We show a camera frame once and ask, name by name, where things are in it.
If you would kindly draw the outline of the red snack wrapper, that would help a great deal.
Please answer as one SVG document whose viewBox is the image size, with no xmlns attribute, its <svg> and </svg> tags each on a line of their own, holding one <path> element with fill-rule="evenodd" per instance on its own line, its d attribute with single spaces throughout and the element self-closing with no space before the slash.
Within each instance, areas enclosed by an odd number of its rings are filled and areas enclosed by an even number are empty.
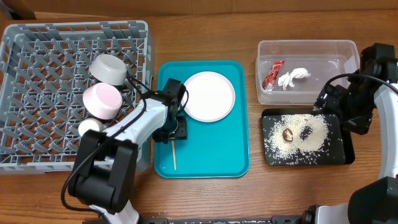
<svg viewBox="0 0 398 224">
<path fill-rule="evenodd" d="M 273 62 L 271 70 L 269 71 L 262 83 L 262 87 L 265 91 L 271 91 L 274 88 L 277 75 L 281 68 L 284 66 L 284 63 L 285 60 L 278 60 Z"/>
</svg>

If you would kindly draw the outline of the wooden chopstick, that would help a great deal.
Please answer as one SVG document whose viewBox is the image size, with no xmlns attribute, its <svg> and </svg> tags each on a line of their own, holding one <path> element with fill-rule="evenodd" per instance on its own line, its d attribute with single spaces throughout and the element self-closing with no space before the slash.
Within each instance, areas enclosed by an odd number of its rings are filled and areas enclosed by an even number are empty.
<svg viewBox="0 0 398 224">
<path fill-rule="evenodd" d="M 174 170 L 177 170 L 175 142 L 172 141 L 171 143 L 172 143 L 172 157 L 173 157 L 173 163 L 174 163 Z"/>
</svg>

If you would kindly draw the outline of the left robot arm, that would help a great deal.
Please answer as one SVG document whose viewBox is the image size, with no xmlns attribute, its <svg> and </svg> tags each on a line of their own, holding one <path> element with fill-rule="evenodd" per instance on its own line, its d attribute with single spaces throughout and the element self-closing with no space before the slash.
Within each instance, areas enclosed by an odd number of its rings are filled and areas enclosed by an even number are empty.
<svg viewBox="0 0 398 224">
<path fill-rule="evenodd" d="M 174 142 L 187 139 L 187 120 L 181 113 L 188 101 L 182 82 L 170 78 L 164 88 L 140 94 L 136 108 L 122 121 L 98 132 L 88 130 L 80 140 L 72 173 L 61 191 L 85 204 L 100 223 L 138 223 L 139 214 L 129 199 L 142 145 L 148 140 Z"/>
</svg>

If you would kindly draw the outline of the white tissue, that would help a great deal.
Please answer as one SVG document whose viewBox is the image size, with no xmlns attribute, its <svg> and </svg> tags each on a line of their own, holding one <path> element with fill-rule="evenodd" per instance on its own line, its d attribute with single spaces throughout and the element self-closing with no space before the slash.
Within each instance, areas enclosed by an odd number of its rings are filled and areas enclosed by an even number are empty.
<svg viewBox="0 0 398 224">
<path fill-rule="evenodd" d="M 285 91 L 287 87 L 294 87 L 294 79 L 303 79 L 311 76 L 306 68 L 295 68 L 291 72 L 287 72 L 278 78 L 277 84 Z"/>
</svg>

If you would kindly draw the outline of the brown food piece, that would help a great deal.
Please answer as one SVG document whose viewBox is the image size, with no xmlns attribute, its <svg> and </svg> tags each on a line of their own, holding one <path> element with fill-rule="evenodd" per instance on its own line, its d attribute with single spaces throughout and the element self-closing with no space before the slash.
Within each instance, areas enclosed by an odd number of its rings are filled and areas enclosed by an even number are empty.
<svg viewBox="0 0 398 224">
<path fill-rule="evenodd" d="M 292 142 L 294 140 L 294 134 L 289 128 L 283 130 L 282 137 L 286 142 Z"/>
</svg>

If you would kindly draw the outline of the grey bowl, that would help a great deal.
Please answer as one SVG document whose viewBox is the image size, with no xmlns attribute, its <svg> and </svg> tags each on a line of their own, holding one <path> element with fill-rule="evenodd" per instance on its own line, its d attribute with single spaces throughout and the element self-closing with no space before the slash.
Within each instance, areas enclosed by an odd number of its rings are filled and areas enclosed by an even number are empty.
<svg viewBox="0 0 398 224">
<path fill-rule="evenodd" d="M 90 73 L 99 81 L 109 85 L 124 85 L 127 69 L 119 58 L 109 55 L 98 55 L 89 66 Z"/>
</svg>

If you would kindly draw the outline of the white cup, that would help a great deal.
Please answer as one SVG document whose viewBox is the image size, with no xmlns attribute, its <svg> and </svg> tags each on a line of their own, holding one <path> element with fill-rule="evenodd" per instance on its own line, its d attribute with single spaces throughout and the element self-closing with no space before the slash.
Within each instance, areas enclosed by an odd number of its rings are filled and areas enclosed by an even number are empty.
<svg viewBox="0 0 398 224">
<path fill-rule="evenodd" d="M 78 134 L 82 137 L 88 130 L 94 130 L 97 132 L 102 132 L 104 129 L 104 124 L 94 118 L 87 118 L 81 121 L 78 125 Z"/>
</svg>

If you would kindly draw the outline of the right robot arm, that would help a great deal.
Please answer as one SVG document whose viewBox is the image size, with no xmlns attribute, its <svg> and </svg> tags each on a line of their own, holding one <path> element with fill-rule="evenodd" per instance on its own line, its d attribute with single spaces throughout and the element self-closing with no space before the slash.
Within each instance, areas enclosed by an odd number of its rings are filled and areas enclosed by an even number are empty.
<svg viewBox="0 0 398 224">
<path fill-rule="evenodd" d="M 346 73 L 349 86 L 329 79 L 314 110 L 335 114 L 342 129 L 366 134 L 374 113 L 379 116 L 381 165 L 375 182 L 356 190 L 349 202 L 312 205 L 301 223 L 397 224 L 397 58 L 392 45 L 375 43 L 362 50 L 360 68 Z"/>
</svg>

